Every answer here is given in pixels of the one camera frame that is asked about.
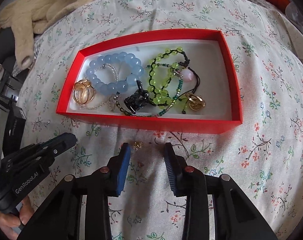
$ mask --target white floral fabric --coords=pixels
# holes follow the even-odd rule
[[[168,28],[223,32],[237,72],[242,125],[221,135],[182,134],[90,125],[55,113],[80,49]],[[89,175],[106,165],[123,142],[142,142],[132,151],[124,192],[109,199],[113,239],[181,239],[186,201],[173,196],[161,152],[171,142],[204,174],[229,174],[279,239],[298,224],[303,216],[303,65],[278,12],[248,0],[95,0],[48,29],[37,46],[36,64],[18,101],[27,117],[22,146],[63,132],[74,133],[78,142],[30,194],[35,208],[65,175]],[[208,208],[213,221],[210,201]]]

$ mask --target gold ring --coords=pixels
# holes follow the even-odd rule
[[[91,86],[91,82],[87,79],[82,79],[74,84],[73,99],[79,105],[84,105],[94,98],[95,89]]]
[[[186,97],[189,100],[189,107],[194,111],[198,111],[202,107],[206,106],[206,102],[201,97],[198,97],[192,93],[186,93]]]

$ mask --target finger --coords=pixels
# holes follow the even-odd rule
[[[20,220],[18,217],[12,214],[3,214],[0,212],[0,225],[7,227],[18,227],[20,225]]]
[[[21,207],[19,211],[19,218],[22,221],[24,225],[27,224],[27,222],[30,220],[32,215],[34,214],[34,209],[32,208],[31,202],[29,197],[27,196],[22,200],[23,206]]]
[[[0,229],[3,231],[3,233],[7,236],[9,240],[17,239],[18,234],[12,228],[1,224]]]

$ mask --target pink pendant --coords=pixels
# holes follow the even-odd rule
[[[194,73],[191,70],[187,69],[187,68],[183,69],[181,71],[181,74],[183,75],[182,80],[184,82],[189,82],[189,81],[192,81],[194,79]]]

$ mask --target red box rim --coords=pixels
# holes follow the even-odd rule
[[[240,92],[237,81],[237,75],[235,72],[234,64],[226,43],[226,40],[221,31],[207,30],[207,29],[163,29],[148,31],[143,33],[129,34],[110,40],[106,40],[95,45],[89,46],[78,51],[69,73],[66,77],[64,86],[61,91],[61,95],[58,101],[56,113],[69,116],[87,116],[104,118],[106,123],[110,120],[113,123],[115,119],[143,121],[146,118],[149,121],[159,121],[159,117],[140,117],[140,116],[125,116],[125,115],[107,115],[107,114],[82,114],[82,113],[70,113],[67,112],[70,95],[73,90],[75,80],[78,76],[80,67],[85,59],[92,54],[96,54],[109,49],[114,49],[123,46],[135,45],[139,43],[151,42],[151,41],[165,41],[165,40],[214,40],[218,41],[228,77],[229,93],[231,101],[231,116],[232,120],[207,120],[207,119],[175,119],[175,118],[162,118],[163,123],[172,123],[173,121],[185,123],[186,125],[199,124],[199,121],[206,122],[208,125],[226,124],[227,126],[235,127],[242,124],[242,109]]]

